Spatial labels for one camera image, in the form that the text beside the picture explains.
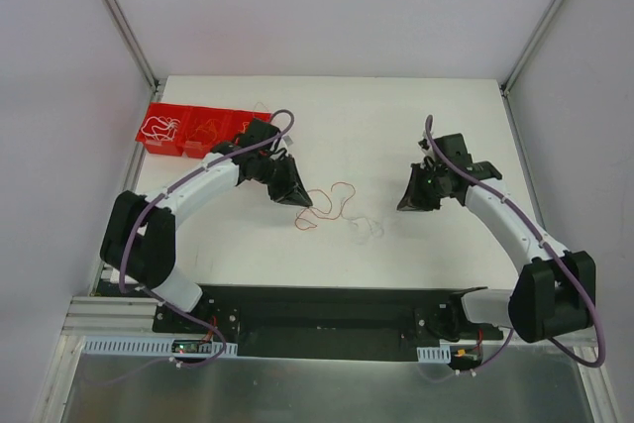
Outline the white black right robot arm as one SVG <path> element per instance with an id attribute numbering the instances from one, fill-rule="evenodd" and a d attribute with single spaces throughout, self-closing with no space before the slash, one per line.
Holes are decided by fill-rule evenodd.
<path id="1" fill-rule="evenodd" d="M 596 270 L 589 254 L 571 252 L 536 225 L 514 202 L 499 170 L 473 161 L 462 135 L 425 137 L 419 145 L 425 157 L 411 166 L 398 210 L 434 211 L 445 199 L 457 200 L 478 217 L 518 273 L 511 289 L 452 293 L 429 319 L 431 332 L 456 342 L 490 324 L 535 343 L 594 326 Z"/>

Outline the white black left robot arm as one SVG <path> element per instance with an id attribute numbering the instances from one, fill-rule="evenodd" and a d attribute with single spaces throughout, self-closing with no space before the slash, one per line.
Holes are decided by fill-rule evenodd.
<path id="1" fill-rule="evenodd" d="M 249 180 L 265 185 L 274 203 L 310 207 L 284 134 L 256 118 L 173 183 L 153 193 L 121 192 L 102 240 L 101 261 L 174 306 L 174 319 L 186 332 L 202 331 L 211 321 L 211 296 L 177 267 L 177 229 L 212 199 Z"/>

